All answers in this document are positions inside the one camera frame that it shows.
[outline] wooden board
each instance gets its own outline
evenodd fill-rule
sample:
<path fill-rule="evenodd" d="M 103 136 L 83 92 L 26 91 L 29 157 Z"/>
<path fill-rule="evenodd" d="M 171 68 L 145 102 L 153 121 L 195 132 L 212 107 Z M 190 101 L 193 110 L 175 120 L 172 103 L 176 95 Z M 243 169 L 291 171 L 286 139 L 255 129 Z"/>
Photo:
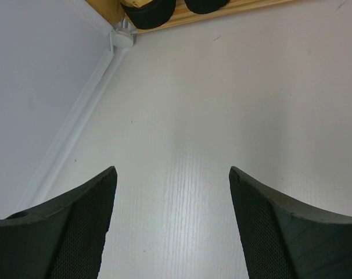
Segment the wooden board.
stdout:
<path fill-rule="evenodd" d="M 206 15 L 197 15 L 191 12 L 186 7 L 184 0 L 177 0 L 175 12 L 167 23 L 163 24 L 158 28 L 154 28 L 150 30 L 138 30 L 138 31 L 139 33 L 145 33 L 149 31 L 164 29 L 164 28 L 186 24 L 190 22 L 197 22 L 203 19 L 212 19 L 218 16 L 230 15 L 232 13 L 238 13 L 244 10 L 262 8 L 266 6 L 276 5 L 280 3 L 287 3 L 292 1 L 295 1 L 295 0 L 231 0 L 225 7 L 221 8 L 220 10 L 217 10 L 216 12 L 209 13 Z"/>
<path fill-rule="evenodd" d="M 115 25 L 124 17 L 120 0 L 86 0 L 107 22 Z"/>

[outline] black foam pad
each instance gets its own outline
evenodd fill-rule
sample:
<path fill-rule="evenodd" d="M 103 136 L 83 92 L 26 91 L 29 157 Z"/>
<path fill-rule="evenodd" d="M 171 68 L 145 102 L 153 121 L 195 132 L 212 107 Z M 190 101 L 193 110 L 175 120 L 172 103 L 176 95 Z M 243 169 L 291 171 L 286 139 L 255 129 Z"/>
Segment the black foam pad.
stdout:
<path fill-rule="evenodd" d="M 215 12 L 228 2 L 229 0 L 185 0 L 188 9 L 200 15 Z"/>
<path fill-rule="evenodd" d="M 153 0 L 141 8 L 121 4 L 138 29 L 153 29 L 169 21 L 175 11 L 176 0 Z"/>

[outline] black object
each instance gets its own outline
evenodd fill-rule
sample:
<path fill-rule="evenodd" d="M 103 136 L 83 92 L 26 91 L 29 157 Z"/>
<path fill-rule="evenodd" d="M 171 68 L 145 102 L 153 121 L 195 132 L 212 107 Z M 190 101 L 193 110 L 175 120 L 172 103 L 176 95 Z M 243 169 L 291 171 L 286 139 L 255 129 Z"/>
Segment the black object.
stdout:
<path fill-rule="evenodd" d="M 200 15 L 215 12 L 228 2 L 229 0 L 185 0 L 188 9 Z"/>
<path fill-rule="evenodd" d="M 121 5 L 136 28 L 153 29 L 169 21 L 175 11 L 176 0 L 153 0 L 140 8 Z"/>
<path fill-rule="evenodd" d="M 315 208 L 229 174 L 250 278 L 352 278 L 352 217 Z"/>
<path fill-rule="evenodd" d="M 117 173 L 0 220 L 0 278 L 97 278 Z"/>

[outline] floor scratch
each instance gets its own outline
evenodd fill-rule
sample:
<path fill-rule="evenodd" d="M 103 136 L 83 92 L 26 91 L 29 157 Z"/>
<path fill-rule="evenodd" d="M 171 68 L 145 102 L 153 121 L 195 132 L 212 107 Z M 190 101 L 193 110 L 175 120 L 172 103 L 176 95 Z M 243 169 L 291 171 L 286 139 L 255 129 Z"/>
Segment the floor scratch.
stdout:
<path fill-rule="evenodd" d="M 344 1 L 343 3 L 341 3 L 338 7 L 337 7 L 337 9 L 335 10 L 335 12 L 337 12 L 342 6 L 344 6 L 346 4 L 346 1 Z"/>
<path fill-rule="evenodd" d="M 218 36 L 216 39 L 213 40 L 213 42 L 216 41 L 217 39 L 219 39 L 220 37 L 221 37 L 221 36 Z"/>

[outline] white baseboard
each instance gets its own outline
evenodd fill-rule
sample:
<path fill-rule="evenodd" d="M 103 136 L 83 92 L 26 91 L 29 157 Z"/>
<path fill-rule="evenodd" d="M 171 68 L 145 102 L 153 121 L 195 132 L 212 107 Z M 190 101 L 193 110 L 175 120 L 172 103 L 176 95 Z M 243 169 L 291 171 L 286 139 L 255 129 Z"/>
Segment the white baseboard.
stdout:
<path fill-rule="evenodd" d="M 15 212 L 42 202 L 53 187 L 61 168 L 76 144 L 84 126 L 112 79 L 127 50 L 118 49 L 115 55 L 105 50 L 96 69 L 88 79 L 68 117 L 31 179 Z"/>

